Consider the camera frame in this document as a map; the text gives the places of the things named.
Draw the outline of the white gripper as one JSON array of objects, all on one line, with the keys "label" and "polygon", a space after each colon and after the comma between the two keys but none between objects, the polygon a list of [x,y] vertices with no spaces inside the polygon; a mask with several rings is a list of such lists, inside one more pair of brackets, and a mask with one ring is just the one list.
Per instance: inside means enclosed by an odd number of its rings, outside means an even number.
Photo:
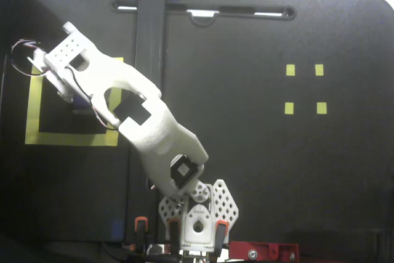
[{"label": "white gripper", "polygon": [[40,72],[39,75],[46,78],[56,88],[59,97],[66,103],[72,103],[73,91],[58,77],[54,70],[44,63],[44,54],[45,52],[41,49],[35,49],[33,58],[28,57],[28,60]]}]

